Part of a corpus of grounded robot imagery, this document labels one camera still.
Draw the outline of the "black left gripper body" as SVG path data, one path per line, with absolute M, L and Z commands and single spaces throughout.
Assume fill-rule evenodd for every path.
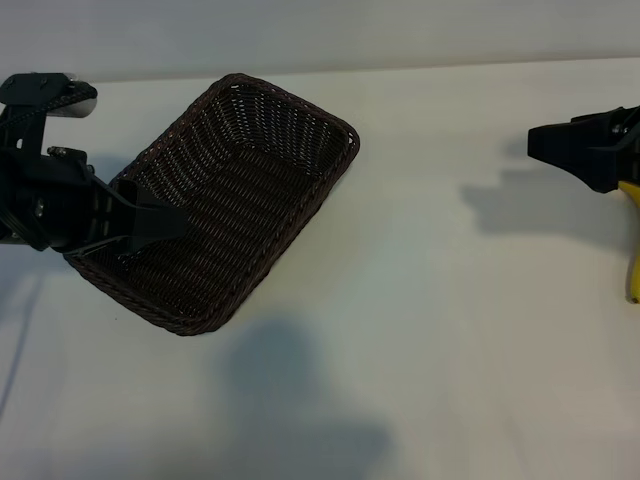
M 1 149 L 1 243 L 81 257 L 123 241 L 123 198 L 83 151 Z

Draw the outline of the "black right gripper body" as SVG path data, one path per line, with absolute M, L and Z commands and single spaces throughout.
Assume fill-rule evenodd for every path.
M 639 107 L 635 107 L 623 123 L 619 152 L 619 179 L 639 181 Z

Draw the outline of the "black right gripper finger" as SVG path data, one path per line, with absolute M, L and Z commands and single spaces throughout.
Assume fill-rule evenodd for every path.
M 570 124 L 576 131 L 577 138 L 581 144 L 587 147 L 609 145 L 614 138 L 614 126 L 621 116 L 621 108 L 613 110 L 591 113 L 574 117 Z
M 570 122 L 540 126 L 528 131 L 527 155 L 573 175 L 593 191 L 608 193 L 618 188 L 615 154 L 608 150 L 613 139 L 606 146 L 587 147 Z

